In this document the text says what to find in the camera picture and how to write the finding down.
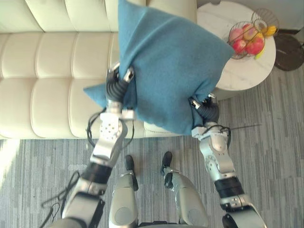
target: robot forearm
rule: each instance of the robot forearm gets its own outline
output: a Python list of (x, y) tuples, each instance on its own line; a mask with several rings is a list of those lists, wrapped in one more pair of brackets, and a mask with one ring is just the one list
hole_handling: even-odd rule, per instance
[(204, 156), (206, 170), (219, 193), (220, 206), (227, 212), (223, 217), (225, 227), (266, 228), (237, 178), (232, 159), (228, 155), (227, 132), (221, 131), (216, 123), (208, 122), (205, 127), (194, 128), (192, 136), (200, 140), (199, 148)]

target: floor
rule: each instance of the floor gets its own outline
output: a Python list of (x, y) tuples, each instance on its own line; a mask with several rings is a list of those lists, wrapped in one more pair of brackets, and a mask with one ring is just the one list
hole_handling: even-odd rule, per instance
[[(259, 86), (220, 102), (220, 123), (232, 131), (230, 156), (243, 188), (269, 228), (304, 227), (304, 66), (293, 72), (276, 68)], [(139, 222), (177, 222), (174, 196), (159, 175), (162, 155), (173, 152), (172, 166), (196, 186), (219, 228), (224, 212), (206, 174), (198, 142), (191, 137), (134, 140), (119, 157), (104, 196), (99, 227), (108, 226), (111, 192), (124, 171), (123, 157), (133, 155), (138, 173)], [(43, 200), (63, 189), (75, 170), (83, 171), (91, 148), (86, 140), (0, 141), (0, 227), (38, 227), (48, 213)]]

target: apple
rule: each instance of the apple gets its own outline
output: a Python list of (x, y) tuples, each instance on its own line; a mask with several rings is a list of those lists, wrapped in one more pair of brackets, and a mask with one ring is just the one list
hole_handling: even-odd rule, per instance
[(256, 28), (254, 27), (253, 24), (245, 24), (243, 26), (243, 38), (245, 40), (252, 40), (253, 37), (255, 37), (255, 35), (257, 34), (257, 30)]
[(261, 37), (254, 38), (252, 41), (248, 42), (246, 46), (246, 52), (248, 54), (257, 55), (263, 50), (264, 39)]
[(229, 42), (237, 41), (243, 38), (243, 29), (234, 28), (229, 33)]
[(244, 41), (243, 39), (239, 39), (232, 44), (232, 48), (234, 49), (236, 54), (240, 54), (245, 50), (246, 44), (246, 41)]

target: yellow fruit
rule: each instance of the yellow fruit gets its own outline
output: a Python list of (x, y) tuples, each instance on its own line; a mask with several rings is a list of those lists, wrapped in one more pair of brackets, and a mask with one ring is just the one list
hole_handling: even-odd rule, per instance
[(264, 36), (269, 37), (276, 33), (276, 26), (271, 25), (262, 29)]
[(257, 34), (256, 34), (256, 36), (255, 36), (255, 38), (258, 38), (258, 37), (260, 37), (260, 38), (264, 39), (263, 34), (262, 34), (262, 33), (260, 33), (260, 32), (259, 32), (259, 33), (257, 33)]
[(258, 54), (256, 54), (255, 59), (258, 59), (258, 58), (261, 57), (261, 55), (264, 53), (264, 49), (265, 49), (265, 46), (263, 47), (263, 49)]

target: black wire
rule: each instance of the black wire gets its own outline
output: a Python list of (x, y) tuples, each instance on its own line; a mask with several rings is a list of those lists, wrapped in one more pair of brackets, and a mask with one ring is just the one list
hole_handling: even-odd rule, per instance
[[(57, 195), (47, 199), (46, 201), (41, 203), (41, 207), (45, 208), (45, 205), (55, 199), (57, 199), (57, 202), (54, 203), (52, 206), (50, 206), (50, 211), (46, 217), (46, 219), (42, 222), (41, 226), (39, 228), (43, 228), (46, 223), (48, 222), (48, 220), (50, 219), (50, 217), (52, 216), (52, 222), (55, 219), (55, 216), (57, 215), (59, 208), (60, 208), (60, 216), (62, 217), (62, 212), (64, 209), (64, 206), (66, 204), (66, 200), (67, 200), (67, 195), (69, 194), (69, 192), (71, 191), (71, 189), (77, 184), (78, 179), (80, 178), (80, 173), (78, 171), (75, 171), (72, 175), (72, 177), (70, 178), (68, 185), (66, 186), (66, 188), (62, 191), (60, 191)], [(54, 211), (54, 207), (58, 205), (58, 209), (56, 210), (55, 214), (53, 215), (53, 211)]]
[(54, 203), (51, 207), (54, 208), (55, 205), (58, 205), (58, 208), (55, 212), (55, 215), (53, 215), (53, 213), (52, 213), (52, 217), (53, 217), (52, 222), (54, 222), (54, 219), (55, 219), (55, 217), (56, 217), (56, 215), (57, 215), (57, 213), (59, 212), (59, 209), (60, 209), (60, 203)]
[(223, 133), (224, 131), (228, 131), (228, 140), (227, 140), (227, 148), (229, 149), (229, 146), (230, 146), (230, 143), (231, 143), (231, 129), (229, 127), (224, 127), (222, 125), (219, 125), (219, 124), (216, 124), (216, 125), (213, 125), (209, 128), (207, 128), (203, 134), (206, 134), (208, 131), (210, 131), (212, 128), (214, 127), (221, 127), (221, 129), (219, 130), (221, 133)]
[(258, 127), (258, 126), (261, 126), (261, 124), (247, 125), (247, 126), (242, 126), (242, 127), (234, 127), (234, 128), (231, 128), (231, 130), (237, 130), (237, 129), (248, 128), (248, 127)]
[(86, 128), (86, 135), (87, 135), (87, 140), (89, 141), (89, 143), (95, 147), (95, 143), (92, 140), (92, 132), (91, 132), (91, 127), (93, 125), (93, 123), (95, 122), (95, 120), (100, 116), (101, 113), (104, 113), (106, 111), (106, 108), (104, 108), (102, 111), (94, 113), (88, 123), (87, 123), (87, 128)]
[(129, 142), (122, 149), (126, 148), (132, 142), (132, 140), (134, 138), (134, 120), (132, 120), (132, 125), (133, 125), (133, 127), (132, 127), (132, 137), (129, 140)]
[[(104, 113), (105, 110), (106, 110), (106, 109), (104, 108), (102, 111), (100, 111), (100, 112), (98, 112), (98, 113), (94, 113), (94, 114), (90, 117), (90, 119), (89, 119), (89, 121), (88, 121), (88, 124), (87, 124), (87, 129), (86, 129), (87, 139), (88, 139), (89, 143), (90, 143), (93, 147), (95, 147), (95, 143), (94, 143), (93, 140), (92, 140), (91, 127), (92, 127), (93, 123), (95, 122), (95, 120), (99, 117), (99, 115), (100, 115), (101, 113)], [(132, 127), (132, 137), (131, 137), (131, 139), (129, 140), (129, 142), (128, 142), (122, 149), (126, 148), (126, 147), (132, 142), (132, 140), (133, 140), (133, 138), (134, 138), (134, 120), (132, 121), (132, 125), (133, 125), (133, 127)]]

